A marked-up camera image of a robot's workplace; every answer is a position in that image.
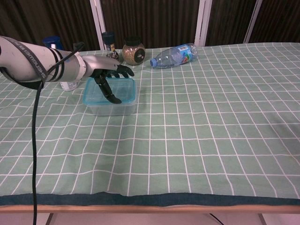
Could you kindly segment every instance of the brown curtain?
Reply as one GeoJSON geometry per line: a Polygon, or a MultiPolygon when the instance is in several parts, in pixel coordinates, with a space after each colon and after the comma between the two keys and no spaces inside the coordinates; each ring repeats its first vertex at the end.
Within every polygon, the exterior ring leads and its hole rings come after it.
{"type": "Polygon", "coordinates": [[[116,47],[138,35],[146,48],[194,42],[199,0],[101,0],[105,28],[116,47]]]}
{"type": "Polygon", "coordinates": [[[213,0],[205,45],[243,43],[256,0],[213,0]]]}
{"type": "Polygon", "coordinates": [[[0,35],[19,41],[43,45],[57,35],[65,50],[79,41],[100,49],[89,0],[1,0],[0,21],[0,35]]]}
{"type": "Polygon", "coordinates": [[[300,42],[300,0],[264,0],[249,42],[300,42]]]}

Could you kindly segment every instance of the bottle cap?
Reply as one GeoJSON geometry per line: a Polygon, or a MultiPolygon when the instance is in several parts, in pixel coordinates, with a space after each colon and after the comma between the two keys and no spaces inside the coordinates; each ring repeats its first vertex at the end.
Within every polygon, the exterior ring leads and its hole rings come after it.
{"type": "Polygon", "coordinates": [[[153,59],[150,60],[150,64],[151,64],[152,67],[156,67],[158,65],[158,62],[156,61],[155,58],[153,58],[153,59]]]}
{"type": "Polygon", "coordinates": [[[125,38],[125,44],[127,46],[137,46],[141,43],[141,39],[138,36],[131,36],[125,38]]]}
{"type": "Polygon", "coordinates": [[[102,39],[103,39],[104,44],[106,44],[106,45],[114,44],[115,43],[114,32],[113,31],[103,32],[102,39]]]}

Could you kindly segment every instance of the black cap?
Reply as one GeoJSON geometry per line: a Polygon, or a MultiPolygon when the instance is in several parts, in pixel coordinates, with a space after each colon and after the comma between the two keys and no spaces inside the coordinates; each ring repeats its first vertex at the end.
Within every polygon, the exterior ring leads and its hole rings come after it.
{"type": "Polygon", "coordinates": [[[125,44],[127,46],[137,46],[141,43],[141,39],[138,36],[131,36],[125,38],[125,44]]]}
{"type": "Polygon", "coordinates": [[[114,32],[113,31],[103,32],[102,39],[103,39],[104,44],[106,44],[106,45],[114,44],[115,43],[114,32]]]}

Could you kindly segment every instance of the blue bottle cap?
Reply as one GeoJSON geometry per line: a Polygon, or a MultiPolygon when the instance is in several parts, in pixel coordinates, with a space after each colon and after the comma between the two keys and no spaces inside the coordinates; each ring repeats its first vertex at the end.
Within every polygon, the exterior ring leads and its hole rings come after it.
{"type": "Polygon", "coordinates": [[[151,64],[152,67],[156,67],[158,65],[158,62],[156,61],[155,58],[153,58],[153,59],[150,60],[150,64],[151,64]]]}

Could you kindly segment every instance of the plastic water bottle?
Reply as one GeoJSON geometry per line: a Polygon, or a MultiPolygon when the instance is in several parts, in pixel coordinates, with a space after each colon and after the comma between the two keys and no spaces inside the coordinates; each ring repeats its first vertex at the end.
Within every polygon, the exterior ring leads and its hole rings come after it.
{"type": "Polygon", "coordinates": [[[194,44],[184,44],[161,52],[150,60],[153,68],[175,67],[197,59],[197,47],[194,44]]]}

